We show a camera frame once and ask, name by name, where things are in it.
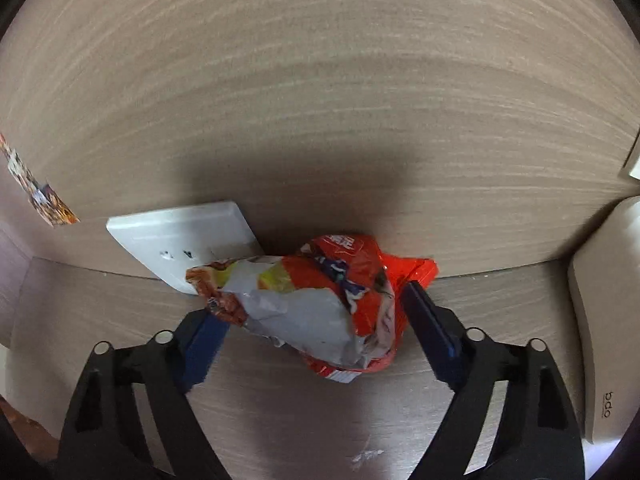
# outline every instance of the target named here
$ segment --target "red plastic bag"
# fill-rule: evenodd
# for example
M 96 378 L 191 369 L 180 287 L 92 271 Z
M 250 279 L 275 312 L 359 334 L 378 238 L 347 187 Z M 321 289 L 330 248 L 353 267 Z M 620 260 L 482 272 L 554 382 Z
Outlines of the red plastic bag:
M 296 348 L 322 377 L 350 382 L 393 360 L 407 320 L 405 283 L 427 287 L 433 260 L 398 258 L 366 235 L 314 238 L 293 256 L 213 262 L 187 271 L 220 319 Z

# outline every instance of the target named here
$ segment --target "crumpled snack bag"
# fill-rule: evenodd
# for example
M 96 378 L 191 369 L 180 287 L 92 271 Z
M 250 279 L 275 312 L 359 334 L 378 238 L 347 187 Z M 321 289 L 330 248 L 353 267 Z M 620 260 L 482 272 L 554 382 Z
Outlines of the crumpled snack bag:
M 373 237 L 325 235 L 292 256 L 212 262 L 186 279 L 219 319 L 287 343 L 320 376 L 348 383 L 389 365 L 407 324 L 400 290 L 437 273 L 433 260 L 385 254 Z

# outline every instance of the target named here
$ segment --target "colorful sticker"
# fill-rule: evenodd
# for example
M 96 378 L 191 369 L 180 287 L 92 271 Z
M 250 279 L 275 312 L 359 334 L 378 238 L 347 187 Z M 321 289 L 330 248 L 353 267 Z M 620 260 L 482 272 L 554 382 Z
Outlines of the colorful sticker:
M 2 134 L 0 134 L 0 152 L 4 153 L 8 161 L 9 173 L 29 195 L 29 202 L 48 224 L 67 225 L 79 222 L 78 217 L 60 200 L 49 184 L 42 188 L 39 186 L 31 171 L 24 165 L 16 151 L 9 147 Z

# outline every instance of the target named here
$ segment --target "white outlet plate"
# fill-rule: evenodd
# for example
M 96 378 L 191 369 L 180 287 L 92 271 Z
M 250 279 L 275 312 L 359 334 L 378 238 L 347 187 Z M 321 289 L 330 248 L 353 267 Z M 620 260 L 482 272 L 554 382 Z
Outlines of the white outlet plate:
M 235 202 L 176 207 L 109 218 L 107 230 L 158 278 L 196 294 L 190 267 L 264 254 Z
M 640 139 L 636 139 L 623 171 L 626 171 L 629 176 L 640 180 Z

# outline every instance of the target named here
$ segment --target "wooden wall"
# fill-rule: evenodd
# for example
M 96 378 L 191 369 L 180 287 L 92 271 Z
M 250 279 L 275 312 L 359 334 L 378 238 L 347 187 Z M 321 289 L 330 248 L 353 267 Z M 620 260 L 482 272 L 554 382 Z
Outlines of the wooden wall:
M 82 219 L 38 255 L 148 276 L 109 216 L 232 199 L 269 252 L 375 234 L 443 274 L 558 256 L 638 186 L 611 0 L 27 0 L 0 130 Z
M 11 345 L 20 290 L 32 256 L 30 249 L 11 237 L 8 231 L 9 227 L 0 219 L 0 345 L 5 347 Z M 4 367 L 0 365 L 0 385 L 4 388 L 3 371 Z

